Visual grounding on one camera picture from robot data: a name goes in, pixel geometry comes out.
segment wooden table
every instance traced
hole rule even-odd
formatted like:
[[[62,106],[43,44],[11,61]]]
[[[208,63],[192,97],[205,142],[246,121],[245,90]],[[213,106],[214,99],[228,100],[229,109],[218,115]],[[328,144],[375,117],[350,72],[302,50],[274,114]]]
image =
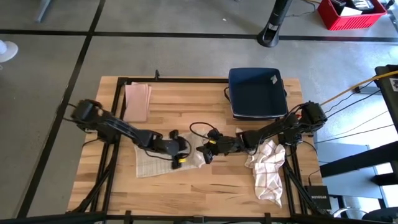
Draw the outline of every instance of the wooden table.
[[[102,77],[99,84],[96,100],[109,111],[117,80],[118,77]],[[259,129],[270,122],[234,120],[229,102],[223,95],[227,83],[152,82],[149,85],[152,86],[149,119],[146,123],[131,123],[137,128],[151,129],[168,136],[173,129],[183,133],[189,131],[192,122],[205,121],[222,133],[234,136],[236,128]],[[298,79],[285,79],[284,85],[289,109],[303,103]],[[116,115],[120,113],[123,95],[122,89]],[[88,134],[86,141],[95,138],[96,134]],[[311,138],[305,137],[305,140],[313,144]],[[94,186],[102,150],[103,143],[99,141],[83,148],[68,210],[75,208]],[[306,185],[308,175],[319,170],[317,155],[311,146],[300,144],[297,156],[303,184]],[[122,137],[108,214],[124,215],[126,210],[131,210],[134,215],[148,216],[263,217],[269,212],[271,217],[290,217],[285,184],[282,208],[256,198],[252,170],[244,166],[246,158],[245,153],[216,156],[210,165],[200,169],[136,178],[134,145]],[[279,174],[284,181],[282,168]],[[313,174],[311,181],[313,185],[321,185],[320,173]],[[292,188],[295,210],[300,213],[298,193],[294,185]],[[104,190],[99,195],[99,205],[103,194]]]

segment white dish towel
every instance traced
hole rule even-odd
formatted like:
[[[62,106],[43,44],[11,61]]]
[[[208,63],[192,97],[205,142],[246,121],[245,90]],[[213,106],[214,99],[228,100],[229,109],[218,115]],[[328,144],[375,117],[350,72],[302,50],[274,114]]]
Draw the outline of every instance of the white dish towel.
[[[282,207],[282,182],[278,174],[279,168],[285,162],[285,148],[276,145],[273,140],[259,146],[255,155],[248,155],[244,165],[253,169],[254,191],[260,200],[270,200]]]

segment dark blue bin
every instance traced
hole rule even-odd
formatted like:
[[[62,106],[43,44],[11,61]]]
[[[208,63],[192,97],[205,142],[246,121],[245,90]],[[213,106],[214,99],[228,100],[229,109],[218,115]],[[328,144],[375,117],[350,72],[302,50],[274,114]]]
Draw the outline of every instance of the dark blue bin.
[[[273,119],[288,112],[284,84],[276,68],[231,69],[229,97],[236,119]]]

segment gray floor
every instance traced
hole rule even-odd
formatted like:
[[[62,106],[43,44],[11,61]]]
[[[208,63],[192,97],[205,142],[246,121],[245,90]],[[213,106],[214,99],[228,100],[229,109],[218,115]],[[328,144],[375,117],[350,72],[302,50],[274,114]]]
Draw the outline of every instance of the gray floor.
[[[0,1],[0,29],[88,30],[98,6],[98,0],[54,0],[44,23],[35,24],[39,1],[21,1]],[[260,0],[108,0],[97,30],[255,34],[271,7],[272,1]],[[310,5],[295,0],[289,14],[310,10]],[[387,16],[365,30],[328,31],[317,12],[287,18],[282,27],[283,35],[397,37]],[[0,100],[5,103],[0,110],[0,138],[5,142],[0,156],[0,218],[10,218],[32,175],[84,37],[0,35],[0,39],[20,48],[0,71]],[[278,68],[283,77],[300,79],[306,100],[322,102],[373,76],[376,66],[397,61],[397,44],[281,41],[265,49],[253,40],[94,37],[71,103],[94,98],[103,75],[152,77],[159,69],[165,77],[226,77],[235,67]],[[345,105],[362,97],[353,96]],[[332,117],[318,132],[318,139],[349,130],[385,110],[382,98],[372,96]],[[391,118],[383,116],[353,132],[389,122]],[[396,139],[396,132],[386,128],[336,142],[376,147]],[[83,141],[84,134],[74,125],[62,124],[30,216],[65,211]]]

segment red crate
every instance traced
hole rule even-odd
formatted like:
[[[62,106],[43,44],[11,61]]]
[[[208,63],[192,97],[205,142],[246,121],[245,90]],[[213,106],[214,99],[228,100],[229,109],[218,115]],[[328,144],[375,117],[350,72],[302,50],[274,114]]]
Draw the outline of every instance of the red crate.
[[[382,15],[386,9],[378,0],[371,0],[374,5],[373,14],[363,14],[358,16],[339,16],[330,0],[322,0],[318,7],[323,23],[328,30],[360,29],[371,27]]]

